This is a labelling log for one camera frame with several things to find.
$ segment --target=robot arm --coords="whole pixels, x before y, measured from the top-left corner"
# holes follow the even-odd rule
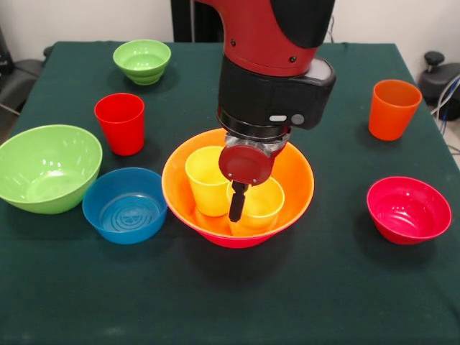
[[[313,128],[334,86],[315,54],[335,0],[197,0],[224,23],[218,121],[228,132],[219,167],[233,181],[229,218],[241,217],[247,186],[271,175],[291,127]]]

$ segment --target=yellow cup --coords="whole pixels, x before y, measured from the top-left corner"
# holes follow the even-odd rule
[[[229,181],[219,169],[219,156],[224,148],[207,146],[197,149],[185,161],[196,208],[207,216],[219,217],[229,212],[226,197]]]
[[[233,188],[228,185],[229,201],[233,194]],[[249,186],[245,196],[241,219],[229,222],[231,233],[234,236],[251,236],[270,231],[285,203],[285,193],[281,185],[274,178],[269,178],[261,185]]]

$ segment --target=blue bowl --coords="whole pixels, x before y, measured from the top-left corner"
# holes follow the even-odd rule
[[[117,244],[145,241],[166,218],[161,176],[140,167],[101,176],[83,198],[86,219],[106,240]]]

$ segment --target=green tablecloth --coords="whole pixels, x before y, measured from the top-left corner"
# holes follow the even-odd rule
[[[56,44],[15,132],[77,125],[102,142],[101,174],[161,173],[179,144],[218,126],[222,48],[171,44],[163,79],[140,87],[112,63],[117,45]],[[43,216],[0,201],[0,344],[457,344],[459,170],[425,105],[399,141],[367,131],[372,86],[411,80],[394,45],[324,45],[320,56],[337,83],[320,125],[293,132],[316,177],[294,226],[230,250],[169,214],[156,236],[124,247],[103,240],[80,206]],[[146,146],[133,157],[111,154],[93,116],[97,100],[119,91],[146,103]],[[388,175],[438,188],[454,212],[450,230],[417,246],[385,241],[365,196]]]

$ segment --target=small green bowl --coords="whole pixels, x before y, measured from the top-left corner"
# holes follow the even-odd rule
[[[156,83],[165,72],[171,49],[160,41],[135,40],[116,48],[113,58],[129,79],[149,85]]]

